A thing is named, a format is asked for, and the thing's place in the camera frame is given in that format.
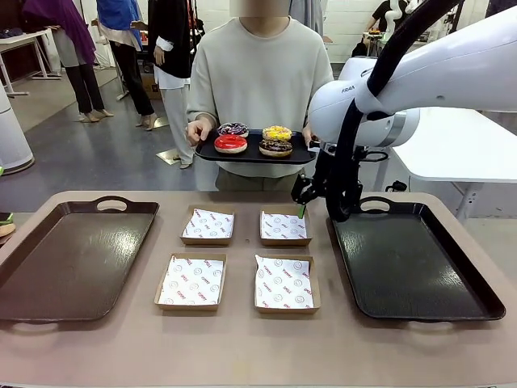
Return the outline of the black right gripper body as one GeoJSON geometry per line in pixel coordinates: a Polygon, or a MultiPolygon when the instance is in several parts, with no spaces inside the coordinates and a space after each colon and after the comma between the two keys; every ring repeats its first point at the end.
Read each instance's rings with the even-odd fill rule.
{"type": "Polygon", "coordinates": [[[292,187],[292,199],[299,205],[307,205],[310,201],[325,197],[328,181],[334,164],[335,144],[321,141],[312,177],[299,174],[292,187]]]}

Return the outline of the person's left hand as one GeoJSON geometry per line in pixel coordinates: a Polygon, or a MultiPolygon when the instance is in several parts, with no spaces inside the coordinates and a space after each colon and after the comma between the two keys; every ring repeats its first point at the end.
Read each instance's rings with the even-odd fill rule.
{"type": "Polygon", "coordinates": [[[313,143],[318,143],[320,141],[319,138],[313,133],[310,124],[307,124],[303,128],[302,135],[305,139],[305,144],[308,148],[312,148],[313,143]]]}

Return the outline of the person's right hand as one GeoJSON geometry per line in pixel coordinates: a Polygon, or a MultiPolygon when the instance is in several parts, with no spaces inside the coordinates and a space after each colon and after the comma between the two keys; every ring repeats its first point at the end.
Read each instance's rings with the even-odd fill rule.
{"type": "Polygon", "coordinates": [[[204,117],[190,122],[187,126],[187,140],[192,146],[197,146],[207,139],[212,127],[212,122],[204,117]]]}

